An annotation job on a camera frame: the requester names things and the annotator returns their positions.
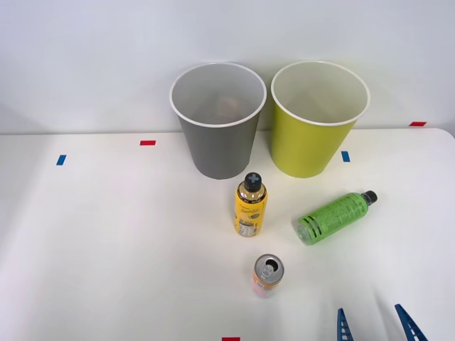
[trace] green bottle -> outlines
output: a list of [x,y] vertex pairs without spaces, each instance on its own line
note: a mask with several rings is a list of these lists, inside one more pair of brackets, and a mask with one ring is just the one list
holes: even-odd
[[294,230],[306,245],[313,245],[339,231],[368,212],[368,206],[378,200],[376,193],[349,193],[309,215],[299,218]]

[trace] can label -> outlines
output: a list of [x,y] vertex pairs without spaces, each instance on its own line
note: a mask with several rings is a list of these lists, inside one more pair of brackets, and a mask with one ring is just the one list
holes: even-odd
[[253,237],[261,231],[268,193],[257,202],[246,202],[235,193],[235,231],[244,237]]
[[251,278],[251,289],[253,292],[258,295],[259,297],[270,297],[273,295],[273,289],[275,289],[278,286],[278,283],[276,284],[267,284],[264,283],[257,277],[257,274],[255,271],[253,271],[253,275]]

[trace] cup rim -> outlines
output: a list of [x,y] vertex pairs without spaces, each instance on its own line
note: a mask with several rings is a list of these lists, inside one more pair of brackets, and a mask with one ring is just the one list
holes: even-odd
[[[362,112],[359,113],[357,116],[353,117],[352,119],[348,119],[346,121],[342,121],[342,122],[336,122],[336,123],[323,123],[323,122],[316,122],[316,121],[311,121],[309,119],[304,119],[300,116],[297,116],[295,114],[293,114],[292,112],[290,112],[288,109],[286,109],[284,107],[283,104],[280,103],[280,101],[277,99],[277,96],[275,95],[275,81],[277,80],[277,78],[279,77],[279,75],[285,71],[287,68],[289,67],[293,67],[295,65],[298,65],[298,64],[304,64],[304,63],[321,63],[321,64],[327,64],[327,65],[332,65],[332,66],[335,66],[335,67],[338,67],[348,73],[350,73],[352,76],[354,76],[362,85],[363,87],[365,88],[365,91],[366,91],[366,94],[367,94],[367,103],[365,105],[365,107],[363,108]],[[349,70],[348,68],[342,66],[342,65],[339,65],[339,64],[335,64],[335,63],[332,63],[332,62],[327,62],[325,60],[301,60],[299,62],[295,62],[295,63],[292,63],[292,64],[289,64],[289,65],[286,65],[285,67],[283,67],[282,69],[280,69],[276,74],[275,76],[273,77],[273,80],[272,80],[272,84],[270,86],[270,89],[271,89],[271,93],[272,93],[272,97],[273,97],[273,100],[275,101],[275,103],[278,105],[278,107],[283,110],[286,114],[288,114],[289,116],[291,117],[294,117],[295,119],[298,119],[299,121],[301,122],[304,122],[304,123],[308,123],[308,124],[313,124],[315,126],[344,126],[346,124],[349,124],[351,122],[355,122],[357,121],[359,118],[362,117],[362,115],[367,111],[368,107],[370,106],[370,90],[368,89],[368,86],[366,85],[366,83],[362,80],[362,78],[360,78],[356,73],[354,73],[353,71]]]
[[[192,119],[189,119],[188,117],[186,117],[185,115],[183,115],[181,112],[179,112],[176,108],[176,106],[174,105],[173,103],[173,100],[172,100],[172,93],[173,93],[173,89],[174,87],[176,86],[177,82],[184,76],[186,75],[187,73],[195,70],[195,69],[198,69],[200,67],[205,67],[205,66],[209,66],[209,65],[231,65],[231,66],[235,66],[235,67],[239,67],[243,70],[246,70],[248,72],[250,72],[251,74],[253,74],[261,83],[262,85],[262,90],[264,92],[264,95],[262,96],[262,102],[261,104],[258,106],[258,108],[253,111],[252,114],[248,115],[247,117],[239,120],[239,121],[234,121],[234,122],[231,122],[231,123],[226,123],[226,124],[206,124],[206,123],[200,123],[200,122],[197,122],[197,121],[193,121]],[[253,118],[254,116],[256,116],[261,110],[262,108],[264,107],[264,104],[265,104],[265,101],[267,99],[267,88],[265,86],[265,83],[264,83],[264,80],[253,70],[249,69],[248,67],[245,67],[243,65],[240,65],[240,64],[236,64],[236,63],[229,63],[229,62],[213,62],[213,63],[204,63],[204,64],[200,64],[200,65],[196,65],[195,67],[192,67],[190,69],[188,69],[187,71],[185,71],[184,73],[182,73],[181,75],[179,75],[176,80],[173,81],[172,85],[171,85],[171,89],[169,90],[169,102],[171,103],[171,107],[172,109],[175,111],[175,113],[177,113],[177,115],[184,119],[185,121],[191,123],[191,124],[195,124],[196,126],[204,126],[205,128],[227,128],[229,126],[237,126],[238,124],[241,124],[243,122],[246,122],[248,121],[249,119]]]

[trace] paper cup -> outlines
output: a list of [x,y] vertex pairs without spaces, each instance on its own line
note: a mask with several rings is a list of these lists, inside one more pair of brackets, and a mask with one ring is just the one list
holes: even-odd
[[201,65],[177,78],[169,99],[202,174],[227,179],[243,172],[266,97],[261,77],[237,64]]
[[272,159],[284,173],[322,172],[370,103],[364,81],[328,62],[298,62],[272,80]]

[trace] soda can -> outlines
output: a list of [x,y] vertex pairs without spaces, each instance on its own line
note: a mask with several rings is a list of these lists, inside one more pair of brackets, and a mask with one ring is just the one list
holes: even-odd
[[256,260],[251,288],[259,297],[270,297],[283,275],[282,261],[273,254],[264,254]]

